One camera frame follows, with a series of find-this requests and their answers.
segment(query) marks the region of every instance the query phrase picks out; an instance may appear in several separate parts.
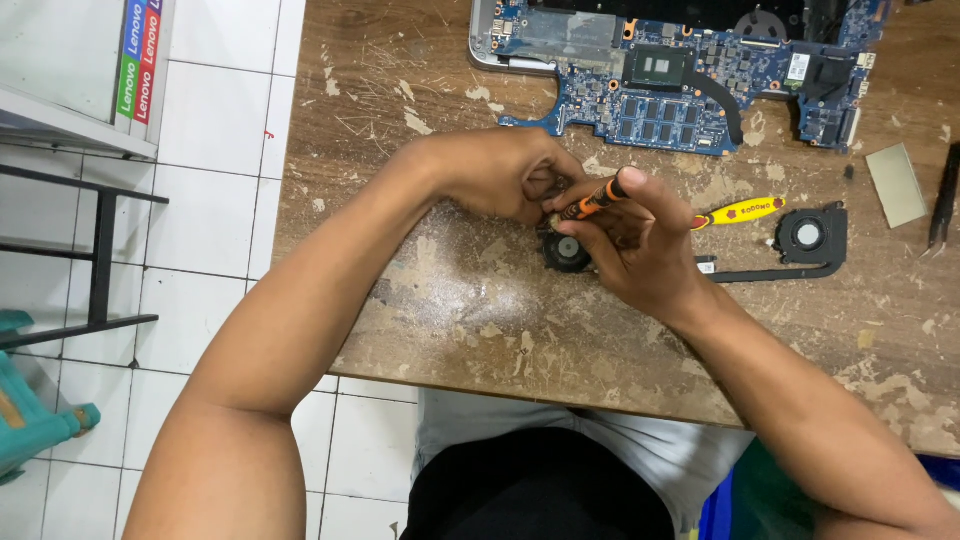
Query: hand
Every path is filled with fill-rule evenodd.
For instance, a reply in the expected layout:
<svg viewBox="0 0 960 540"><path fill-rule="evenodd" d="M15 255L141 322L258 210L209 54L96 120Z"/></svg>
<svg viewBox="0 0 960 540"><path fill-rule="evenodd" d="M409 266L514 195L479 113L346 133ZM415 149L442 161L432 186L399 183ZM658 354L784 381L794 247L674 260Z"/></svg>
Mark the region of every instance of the hand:
<svg viewBox="0 0 960 540"><path fill-rule="evenodd" d="M543 217L536 201L560 177L587 180L583 165L540 128L431 135L407 149L431 161L439 195L474 213L529 226Z"/></svg>
<svg viewBox="0 0 960 540"><path fill-rule="evenodd" d="M693 208L639 169L624 167L617 175L629 201L597 212L590 221L562 221L558 232L580 242L600 271L600 283L620 300L670 327L696 324L715 303L719 287L693 260ZM543 209L560 211L609 180L576 184Z"/></svg>

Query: gray pants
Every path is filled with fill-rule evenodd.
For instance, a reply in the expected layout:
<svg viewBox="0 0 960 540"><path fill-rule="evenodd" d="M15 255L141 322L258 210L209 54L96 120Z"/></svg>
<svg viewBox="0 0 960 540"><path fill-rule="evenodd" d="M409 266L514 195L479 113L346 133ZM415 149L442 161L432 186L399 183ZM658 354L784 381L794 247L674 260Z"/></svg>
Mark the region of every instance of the gray pants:
<svg viewBox="0 0 960 540"><path fill-rule="evenodd" d="M660 495L675 530L689 532L754 434L611 412L420 389L411 480L443 449L527 428L566 428L613 452Z"/></svg>

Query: laptop motherboard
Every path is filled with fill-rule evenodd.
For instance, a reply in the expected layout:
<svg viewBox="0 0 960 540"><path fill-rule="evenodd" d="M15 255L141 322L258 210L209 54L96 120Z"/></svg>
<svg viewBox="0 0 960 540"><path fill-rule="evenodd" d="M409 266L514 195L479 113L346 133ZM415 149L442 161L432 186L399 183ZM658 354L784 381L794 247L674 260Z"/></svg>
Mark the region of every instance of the laptop motherboard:
<svg viewBox="0 0 960 540"><path fill-rule="evenodd" d="M754 3L720 31L694 26L698 18L622 16L636 6L620 3L579 10L597 11L598 1L497 1L489 52L546 62L559 79L546 117L504 115L500 125L559 136L586 124L612 144L726 156L744 141L741 113L763 94L796 98L800 140L846 152L876 59L870 46L890 10L889 0L834 0L826 15L809 0L792 14Z"/></svg>

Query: white tile floor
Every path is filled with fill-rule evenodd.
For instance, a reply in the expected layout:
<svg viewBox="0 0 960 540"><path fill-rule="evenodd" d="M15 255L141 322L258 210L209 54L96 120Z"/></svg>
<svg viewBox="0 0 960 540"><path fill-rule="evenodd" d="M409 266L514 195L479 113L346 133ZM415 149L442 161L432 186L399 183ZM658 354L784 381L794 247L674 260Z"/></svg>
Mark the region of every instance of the white tile floor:
<svg viewBox="0 0 960 540"><path fill-rule="evenodd" d="M13 357L50 410L100 426L0 487L0 540L120 538L163 419L213 334L270 266L304 0L178 2L157 165L0 145L0 162L169 197L121 199L111 316L157 323ZM0 239L90 250L89 192L0 176ZM0 307L33 330L85 320L90 265L0 254ZM129 369L137 360L139 369ZM307 538L393 540L406 525L417 393L325 377L294 414Z"/></svg>

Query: black shirt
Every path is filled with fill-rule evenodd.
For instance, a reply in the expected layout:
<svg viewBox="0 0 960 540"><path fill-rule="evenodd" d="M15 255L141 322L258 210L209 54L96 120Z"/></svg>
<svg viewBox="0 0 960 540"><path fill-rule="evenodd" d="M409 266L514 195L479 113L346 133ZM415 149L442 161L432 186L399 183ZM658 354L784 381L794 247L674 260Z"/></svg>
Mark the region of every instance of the black shirt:
<svg viewBox="0 0 960 540"><path fill-rule="evenodd" d="M447 448L417 477L401 540L672 540L670 513L613 453L540 428Z"/></svg>

